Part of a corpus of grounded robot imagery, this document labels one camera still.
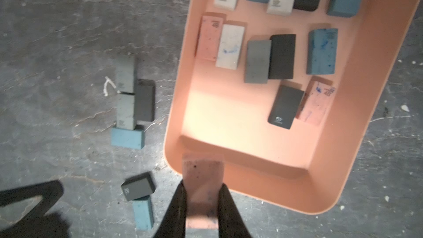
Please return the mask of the black eraser front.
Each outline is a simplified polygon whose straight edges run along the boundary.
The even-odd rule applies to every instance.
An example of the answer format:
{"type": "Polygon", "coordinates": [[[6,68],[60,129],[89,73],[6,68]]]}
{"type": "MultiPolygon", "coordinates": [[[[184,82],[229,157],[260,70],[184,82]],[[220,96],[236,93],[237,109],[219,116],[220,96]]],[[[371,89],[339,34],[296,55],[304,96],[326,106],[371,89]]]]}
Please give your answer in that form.
{"type": "Polygon", "coordinates": [[[270,40],[272,44],[268,79],[293,79],[296,35],[272,35],[270,40]]]}

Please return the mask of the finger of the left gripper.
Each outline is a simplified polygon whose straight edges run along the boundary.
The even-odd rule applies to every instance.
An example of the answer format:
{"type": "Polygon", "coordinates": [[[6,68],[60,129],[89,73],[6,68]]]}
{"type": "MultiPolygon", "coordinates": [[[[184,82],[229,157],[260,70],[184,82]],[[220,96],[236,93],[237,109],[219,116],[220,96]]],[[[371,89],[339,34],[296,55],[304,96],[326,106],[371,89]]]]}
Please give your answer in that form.
{"type": "Polygon", "coordinates": [[[64,188],[59,180],[4,190],[1,191],[1,207],[40,196],[41,201],[20,221],[33,220],[44,216],[62,197],[63,193],[64,188]]]}

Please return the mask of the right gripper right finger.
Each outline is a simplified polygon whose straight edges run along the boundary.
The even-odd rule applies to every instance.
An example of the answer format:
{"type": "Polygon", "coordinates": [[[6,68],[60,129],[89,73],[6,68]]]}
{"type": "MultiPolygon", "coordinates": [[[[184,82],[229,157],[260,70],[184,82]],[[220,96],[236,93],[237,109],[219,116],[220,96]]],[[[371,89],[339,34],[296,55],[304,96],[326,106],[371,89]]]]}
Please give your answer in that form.
{"type": "Polygon", "coordinates": [[[218,194],[217,212],[220,238],[252,238],[226,184],[218,194]]]}

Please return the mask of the pink eraser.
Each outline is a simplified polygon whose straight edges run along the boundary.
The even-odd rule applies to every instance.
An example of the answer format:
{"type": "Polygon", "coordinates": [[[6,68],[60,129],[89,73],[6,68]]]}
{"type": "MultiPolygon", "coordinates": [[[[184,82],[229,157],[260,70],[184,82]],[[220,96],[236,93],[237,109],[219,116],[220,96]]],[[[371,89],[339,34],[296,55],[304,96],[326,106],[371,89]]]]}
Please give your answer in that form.
{"type": "Polygon", "coordinates": [[[310,81],[296,118],[304,123],[319,126],[328,112],[337,89],[316,80],[310,81]]]}
{"type": "Polygon", "coordinates": [[[218,194],[223,185],[223,156],[213,153],[186,153],[182,177],[187,194],[186,227],[218,228],[218,194]]]}
{"type": "Polygon", "coordinates": [[[204,15],[200,23],[196,58],[216,61],[224,18],[204,15]]]}

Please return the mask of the teal eraser pile bottom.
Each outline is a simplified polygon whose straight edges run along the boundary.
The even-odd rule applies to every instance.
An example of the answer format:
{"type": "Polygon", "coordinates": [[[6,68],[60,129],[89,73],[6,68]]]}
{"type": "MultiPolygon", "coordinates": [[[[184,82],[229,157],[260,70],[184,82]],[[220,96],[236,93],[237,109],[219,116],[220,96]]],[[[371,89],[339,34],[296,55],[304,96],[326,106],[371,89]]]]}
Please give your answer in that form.
{"type": "Polygon", "coordinates": [[[145,196],[132,201],[135,226],[138,230],[150,230],[154,225],[151,196],[145,196]]]}

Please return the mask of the pink storage tray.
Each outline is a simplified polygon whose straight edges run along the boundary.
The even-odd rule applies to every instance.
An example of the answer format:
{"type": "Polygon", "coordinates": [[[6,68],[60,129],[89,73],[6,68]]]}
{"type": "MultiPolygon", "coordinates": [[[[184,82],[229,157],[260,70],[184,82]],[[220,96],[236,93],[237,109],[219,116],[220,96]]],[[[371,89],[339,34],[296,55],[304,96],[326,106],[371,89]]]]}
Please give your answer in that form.
{"type": "Polygon", "coordinates": [[[281,17],[246,0],[239,0],[234,11],[215,8],[214,0],[191,0],[164,144],[172,169],[182,171],[186,152],[218,153],[231,190],[305,214],[324,213],[338,202],[420,0],[362,0],[351,18],[327,15],[328,2],[321,0],[314,12],[296,10],[281,17]],[[206,14],[245,26],[244,42],[295,34],[294,79],[285,85],[303,90],[311,80],[306,74],[309,32],[337,28],[335,74],[319,77],[337,90],[322,123],[294,120],[290,129],[271,125],[268,116],[280,81],[245,83],[245,47],[236,70],[197,59],[206,14]]]}

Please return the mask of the white eraser front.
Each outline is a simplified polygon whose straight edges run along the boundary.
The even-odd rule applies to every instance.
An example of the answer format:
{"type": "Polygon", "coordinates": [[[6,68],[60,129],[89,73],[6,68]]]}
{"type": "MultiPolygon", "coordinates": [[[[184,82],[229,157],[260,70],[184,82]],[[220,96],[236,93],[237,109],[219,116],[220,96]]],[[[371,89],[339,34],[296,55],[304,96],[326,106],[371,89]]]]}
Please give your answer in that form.
{"type": "Polygon", "coordinates": [[[244,26],[224,24],[216,60],[216,67],[236,70],[239,64],[244,26]]]}

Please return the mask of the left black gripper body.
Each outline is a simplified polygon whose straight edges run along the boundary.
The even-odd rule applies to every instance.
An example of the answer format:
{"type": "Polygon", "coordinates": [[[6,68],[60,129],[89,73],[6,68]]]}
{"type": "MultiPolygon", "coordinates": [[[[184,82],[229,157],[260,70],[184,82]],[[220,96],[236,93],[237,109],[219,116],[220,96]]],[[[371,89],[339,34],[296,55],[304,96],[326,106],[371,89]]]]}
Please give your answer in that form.
{"type": "Polygon", "coordinates": [[[70,238],[69,222],[60,213],[51,213],[1,230],[1,238],[70,238]]]}

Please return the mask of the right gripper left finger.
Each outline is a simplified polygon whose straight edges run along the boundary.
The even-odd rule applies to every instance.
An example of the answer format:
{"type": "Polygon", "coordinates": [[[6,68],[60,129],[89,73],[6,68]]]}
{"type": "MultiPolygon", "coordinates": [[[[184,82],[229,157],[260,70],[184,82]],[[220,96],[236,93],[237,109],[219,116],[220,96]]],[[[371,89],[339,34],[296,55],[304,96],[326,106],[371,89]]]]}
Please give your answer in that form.
{"type": "Polygon", "coordinates": [[[187,193],[181,181],[154,238],[184,238],[186,233],[187,193]]]}

